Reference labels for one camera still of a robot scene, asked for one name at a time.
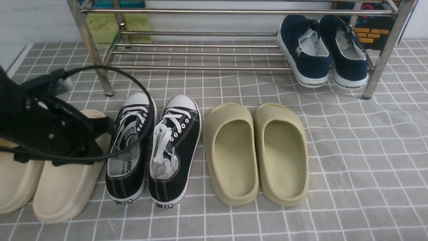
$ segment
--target black cable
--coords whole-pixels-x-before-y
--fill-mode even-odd
[[[143,128],[141,135],[138,137],[137,140],[135,140],[132,144],[125,147],[123,150],[120,150],[120,151],[117,151],[114,153],[110,153],[110,154],[107,154],[104,156],[98,156],[98,157],[59,157],[59,156],[55,156],[55,155],[37,153],[37,152],[26,150],[26,149],[14,149],[14,148],[2,147],[2,146],[0,146],[0,151],[1,152],[14,153],[14,154],[15,153],[21,153],[21,154],[26,154],[26,155],[34,155],[36,157],[46,158],[46,160],[52,160],[52,161],[58,161],[58,162],[64,162],[64,161],[68,162],[68,163],[69,162],[94,162],[94,161],[102,161],[102,160],[107,159],[107,158],[116,157],[118,155],[124,154],[126,152],[129,152],[136,145],[138,145],[138,143],[140,143],[140,141],[148,134],[149,128],[151,126],[150,123],[152,123],[153,118],[154,118],[153,115],[155,113],[155,108],[154,108],[154,104],[153,104],[152,98],[150,96],[150,93],[132,75],[130,75],[127,72],[122,71],[118,68],[110,67],[110,66],[92,65],[92,66],[87,66],[87,67],[83,67],[83,68],[72,69],[72,70],[67,71],[67,74],[66,74],[66,76],[64,76],[64,79],[71,76],[71,75],[74,75],[76,73],[79,73],[79,72],[82,72],[85,70],[89,70],[89,69],[107,69],[107,70],[111,70],[111,71],[114,71],[116,73],[119,73],[121,75],[124,75],[125,77],[128,77],[130,80],[132,80],[136,85],[138,85],[138,87],[140,87],[141,90],[147,95],[147,97],[149,99],[149,104],[150,104],[150,113],[149,113],[148,118],[147,118],[147,121],[149,124],[147,124]]]

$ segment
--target grid pattern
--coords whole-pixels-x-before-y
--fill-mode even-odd
[[[121,56],[114,62],[284,66],[282,57]],[[84,64],[90,60],[81,43],[34,44],[13,79],[19,83],[60,67],[72,69]],[[266,102],[289,107],[301,118],[308,137],[310,191],[306,202],[285,208],[270,202],[260,191],[257,199],[245,206],[221,203],[211,188],[201,142],[186,196],[173,209],[155,207],[147,188],[137,202],[116,205],[106,194],[104,168],[89,203],[73,220],[43,224],[34,217],[30,202],[0,216],[0,240],[428,239],[428,40],[406,40],[397,46],[369,101],[359,99],[361,91],[340,90],[331,76],[329,84],[308,89],[285,72],[130,73],[148,87],[160,110],[176,94],[194,98],[203,118],[226,102],[242,104],[252,113]],[[76,77],[74,90],[61,98],[79,110],[96,109],[114,118],[127,97],[139,90],[122,76],[112,72],[109,76],[114,97],[104,95],[95,72],[83,72]]]

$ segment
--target white wall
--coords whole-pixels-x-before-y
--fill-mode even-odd
[[[330,3],[282,2],[167,2],[148,1],[149,7],[236,9],[329,9]],[[405,38],[428,38],[421,0],[404,34]],[[152,30],[275,32],[282,16],[150,15]],[[0,43],[77,42],[80,35],[66,0],[0,0]]]

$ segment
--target beige slide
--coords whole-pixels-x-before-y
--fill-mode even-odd
[[[206,118],[203,140],[211,184],[228,205],[244,205],[259,192],[253,119],[235,103],[215,108]]]
[[[254,119],[263,193],[280,205],[302,203],[309,190],[302,122],[290,109],[275,103],[260,106]]]
[[[15,144],[0,139],[0,146],[14,148]],[[12,153],[0,152],[0,214],[12,212],[26,204],[36,192],[43,161],[14,161]]]
[[[84,110],[82,113],[90,118],[105,116],[95,110]],[[104,154],[109,152],[110,135],[103,134],[96,142]],[[36,217],[45,223],[58,223],[78,215],[89,201],[103,164],[53,166],[51,161],[46,161],[34,195]]]

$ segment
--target black canvas sneaker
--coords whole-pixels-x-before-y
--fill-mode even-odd
[[[202,132],[201,113],[186,95],[171,98],[153,134],[149,192],[158,207],[172,208],[183,198]]]
[[[152,123],[147,122],[150,112],[149,99],[144,93],[130,96],[116,117],[118,132],[110,152],[124,149],[138,139],[146,125],[150,125],[148,135],[128,153],[107,161],[106,186],[110,198],[117,204],[130,204],[137,200],[144,190],[145,165],[150,157],[150,140],[153,126],[157,123],[156,105]]]

